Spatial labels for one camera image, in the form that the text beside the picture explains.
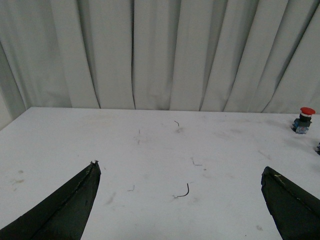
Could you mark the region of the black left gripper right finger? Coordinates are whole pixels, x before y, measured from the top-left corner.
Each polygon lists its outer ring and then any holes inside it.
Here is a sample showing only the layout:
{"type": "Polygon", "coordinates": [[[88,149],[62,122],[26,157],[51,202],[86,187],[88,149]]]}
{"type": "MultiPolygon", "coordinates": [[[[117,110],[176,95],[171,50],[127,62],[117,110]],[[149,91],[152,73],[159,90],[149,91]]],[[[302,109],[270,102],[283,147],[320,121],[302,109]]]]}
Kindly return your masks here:
{"type": "Polygon", "coordinates": [[[320,238],[320,200],[271,167],[261,175],[261,192],[283,240],[320,238]]]}

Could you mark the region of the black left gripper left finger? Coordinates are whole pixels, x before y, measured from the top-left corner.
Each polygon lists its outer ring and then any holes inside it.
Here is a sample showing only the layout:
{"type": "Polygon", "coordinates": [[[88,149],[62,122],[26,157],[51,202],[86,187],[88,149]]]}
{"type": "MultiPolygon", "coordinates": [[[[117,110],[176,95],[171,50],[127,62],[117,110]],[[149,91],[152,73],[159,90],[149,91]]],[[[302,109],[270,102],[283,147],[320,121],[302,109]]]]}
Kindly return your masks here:
{"type": "Polygon", "coordinates": [[[79,240],[98,192],[101,170],[91,162],[51,195],[0,230],[2,240],[79,240]]]}

